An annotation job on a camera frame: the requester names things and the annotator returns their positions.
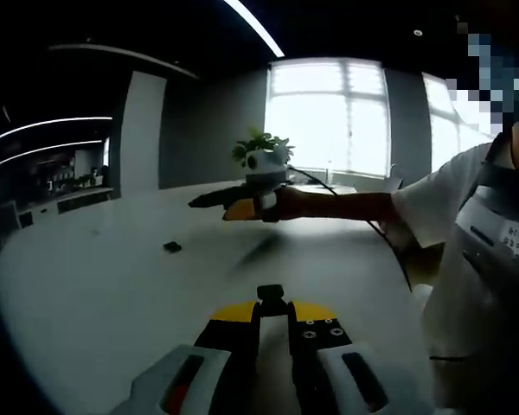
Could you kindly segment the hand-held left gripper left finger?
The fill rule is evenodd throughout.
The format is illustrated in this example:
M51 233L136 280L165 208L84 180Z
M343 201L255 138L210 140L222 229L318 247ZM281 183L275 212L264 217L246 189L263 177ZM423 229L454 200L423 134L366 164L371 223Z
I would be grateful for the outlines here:
M173 348L131 383L111 414L245 414L256 375L260 303L225 306L192 345Z

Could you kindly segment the person's right hand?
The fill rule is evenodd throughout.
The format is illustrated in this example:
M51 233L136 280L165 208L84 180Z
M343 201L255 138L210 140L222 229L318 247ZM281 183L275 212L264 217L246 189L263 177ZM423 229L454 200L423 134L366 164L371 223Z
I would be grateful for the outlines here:
M296 188L283 187L276 192L276 220L311 217L315 209L315 195Z

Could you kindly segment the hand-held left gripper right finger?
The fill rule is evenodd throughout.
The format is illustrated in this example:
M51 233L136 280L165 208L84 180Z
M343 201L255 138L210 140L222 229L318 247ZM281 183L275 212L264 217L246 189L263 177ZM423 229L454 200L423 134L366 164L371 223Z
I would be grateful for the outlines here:
M303 414L414 414L406 373L353 342L336 315L314 303L288 303L292 381Z

